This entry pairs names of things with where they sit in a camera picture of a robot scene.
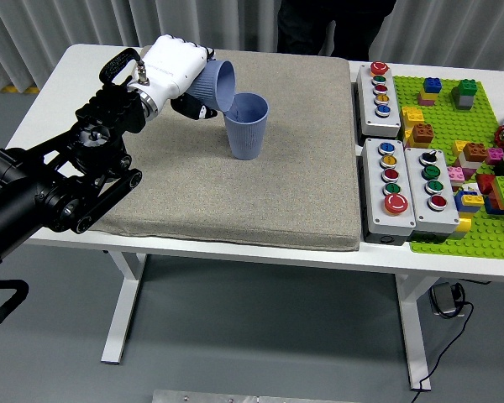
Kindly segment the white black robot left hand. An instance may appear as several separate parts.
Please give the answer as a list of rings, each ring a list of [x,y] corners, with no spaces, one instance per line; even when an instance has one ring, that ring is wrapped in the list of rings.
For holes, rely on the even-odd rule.
[[[185,93],[214,55],[212,48],[169,34],[160,36],[141,57],[143,65],[128,84],[139,94],[145,118],[155,118],[166,101]]]

